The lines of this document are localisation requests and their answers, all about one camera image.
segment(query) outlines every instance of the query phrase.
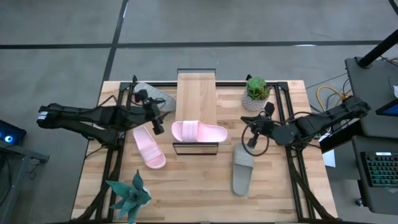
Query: computer monitor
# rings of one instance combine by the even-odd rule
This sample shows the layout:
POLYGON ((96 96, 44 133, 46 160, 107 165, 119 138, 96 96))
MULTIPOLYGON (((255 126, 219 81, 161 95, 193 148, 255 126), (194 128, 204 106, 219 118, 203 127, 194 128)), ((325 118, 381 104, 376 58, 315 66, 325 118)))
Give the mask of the computer monitor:
POLYGON ((398 116, 398 99, 395 99, 390 103, 377 109, 376 114, 383 116, 398 116))

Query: slide sandal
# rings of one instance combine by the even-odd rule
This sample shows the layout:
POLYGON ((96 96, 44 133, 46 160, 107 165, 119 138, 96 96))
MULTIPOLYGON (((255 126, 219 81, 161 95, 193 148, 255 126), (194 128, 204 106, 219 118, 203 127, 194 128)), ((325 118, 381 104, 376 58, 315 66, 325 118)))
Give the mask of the slide sandal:
POLYGON ((173 111, 175 111, 175 107, 176 107, 177 103, 176 103, 175 99, 172 96, 170 96, 170 95, 168 95, 168 94, 166 94, 166 93, 164 93, 164 92, 162 92, 162 91, 160 91, 160 90, 158 90, 158 89, 154 88, 153 86, 148 85, 146 83, 138 83, 136 85, 136 87, 134 87, 134 91, 136 93, 138 93, 138 91, 140 91, 140 90, 146 90, 148 92, 148 97, 152 97, 153 99, 156 99, 156 98, 164 99, 166 102, 161 103, 161 104, 158 105, 159 109, 162 112, 173 112, 173 111))
POLYGON ((253 167, 253 157, 244 150, 242 144, 237 144, 232 165, 232 189, 237 195, 248 194, 253 167))
POLYGON ((172 133, 180 142, 222 142, 228 137, 225 128, 199 121, 176 121, 172 124, 172 133))
POLYGON ((138 151, 149 168, 160 169, 166 165, 166 157, 144 126, 134 128, 132 134, 138 151))

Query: pink slide sandal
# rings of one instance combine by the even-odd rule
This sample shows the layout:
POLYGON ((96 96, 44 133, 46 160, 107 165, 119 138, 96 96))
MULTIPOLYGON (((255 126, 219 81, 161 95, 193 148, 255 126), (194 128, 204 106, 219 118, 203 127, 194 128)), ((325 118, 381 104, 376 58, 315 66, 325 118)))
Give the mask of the pink slide sandal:
POLYGON ((199 121, 176 121, 172 125, 172 133, 180 142, 222 142, 228 137, 225 128, 199 121))
POLYGON ((134 128, 132 135, 142 159, 149 168, 160 169, 166 165, 166 157, 144 126, 134 128))

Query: keyboard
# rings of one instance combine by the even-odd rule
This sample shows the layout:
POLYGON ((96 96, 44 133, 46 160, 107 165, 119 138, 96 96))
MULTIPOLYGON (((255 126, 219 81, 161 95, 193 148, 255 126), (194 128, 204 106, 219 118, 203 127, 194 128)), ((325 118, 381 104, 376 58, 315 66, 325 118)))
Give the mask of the keyboard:
POLYGON ((371 187, 398 187, 398 153, 362 152, 361 157, 371 187))

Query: gray slide sandal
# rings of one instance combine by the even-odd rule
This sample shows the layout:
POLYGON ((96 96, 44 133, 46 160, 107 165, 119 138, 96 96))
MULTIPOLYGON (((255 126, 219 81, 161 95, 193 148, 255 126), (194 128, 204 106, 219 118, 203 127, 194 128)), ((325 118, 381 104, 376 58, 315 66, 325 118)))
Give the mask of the gray slide sandal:
POLYGON ((156 98, 162 98, 166 102, 159 104, 159 109, 162 112, 173 112, 175 111, 175 105, 177 104, 175 99, 171 97, 170 95, 154 88, 151 85, 148 85, 146 83, 138 83, 136 87, 134 87, 134 91, 137 93, 140 90, 147 90, 148 92, 148 97, 152 97, 153 99, 156 98))
POLYGON ((253 157, 243 148, 242 144, 237 144, 234 149, 234 159, 232 165, 232 189, 238 195, 247 195, 251 181, 251 172, 254 167, 253 157))

